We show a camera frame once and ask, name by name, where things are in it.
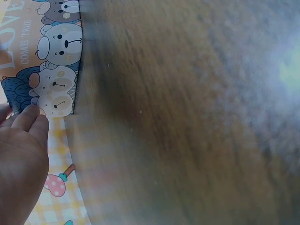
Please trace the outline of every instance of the cartoon bear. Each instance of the cartoon bear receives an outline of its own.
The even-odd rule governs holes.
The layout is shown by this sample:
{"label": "cartoon bear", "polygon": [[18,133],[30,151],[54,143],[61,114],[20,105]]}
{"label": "cartoon bear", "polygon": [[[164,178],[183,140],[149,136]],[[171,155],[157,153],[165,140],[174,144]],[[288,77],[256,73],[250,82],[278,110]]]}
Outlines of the cartoon bear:
{"label": "cartoon bear", "polygon": [[47,93],[70,91],[75,85],[76,73],[64,66],[59,66],[55,69],[44,69],[44,65],[40,66],[39,73],[32,73],[30,80],[38,81],[32,82],[30,92],[31,96],[43,96]]}
{"label": "cartoon bear", "polygon": [[74,108],[73,99],[67,93],[58,94],[57,92],[40,96],[37,101],[41,114],[48,118],[68,116]]}
{"label": "cartoon bear", "polygon": [[45,25],[41,33],[44,36],[37,45],[36,54],[40,60],[47,60],[48,69],[71,65],[80,60],[83,45],[80,26],[72,23]]}
{"label": "cartoon bear", "polygon": [[37,9],[37,13],[44,15],[42,23],[46,25],[54,22],[71,23],[80,20],[77,0],[44,0],[44,3]]}
{"label": "cartoon bear", "polygon": [[30,75],[39,72],[39,67],[30,67],[18,72],[16,77],[3,77],[1,84],[14,113],[22,112],[31,104],[33,96],[30,95]]}

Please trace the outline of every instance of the bear face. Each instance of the bear face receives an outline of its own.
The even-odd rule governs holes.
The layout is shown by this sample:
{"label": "bear face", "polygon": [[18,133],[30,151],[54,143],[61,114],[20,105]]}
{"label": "bear face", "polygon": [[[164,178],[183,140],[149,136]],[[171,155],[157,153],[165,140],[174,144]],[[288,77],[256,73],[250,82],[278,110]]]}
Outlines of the bear face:
{"label": "bear face", "polygon": [[63,23],[56,26],[45,25],[41,29],[44,35],[37,45],[37,56],[48,61],[49,65],[67,66],[80,60],[83,34],[80,26]]}
{"label": "bear face", "polygon": [[73,111],[73,99],[67,93],[61,95],[49,94],[41,96],[37,105],[40,108],[41,114],[48,118],[68,116]]}
{"label": "bear face", "polygon": [[39,73],[32,73],[30,85],[39,95],[47,95],[52,92],[70,91],[75,85],[76,73],[68,68],[59,66],[55,69],[43,69]]}
{"label": "bear face", "polygon": [[43,24],[52,24],[54,22],[69,23],[80,19],[79,2],[77,0],[46,0],[39,9],[39,15]]}

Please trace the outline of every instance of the blurry surface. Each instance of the blurry surface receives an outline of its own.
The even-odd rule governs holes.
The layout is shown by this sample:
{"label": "blurry surface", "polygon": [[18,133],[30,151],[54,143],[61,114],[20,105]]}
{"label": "blurry surface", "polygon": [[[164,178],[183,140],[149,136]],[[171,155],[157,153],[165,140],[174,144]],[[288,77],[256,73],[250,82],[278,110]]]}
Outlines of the blurry surface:
{"label": "blurry surface", "polygon": [[95,225],[300,223],[297,0],[81,0],[66,119]]}

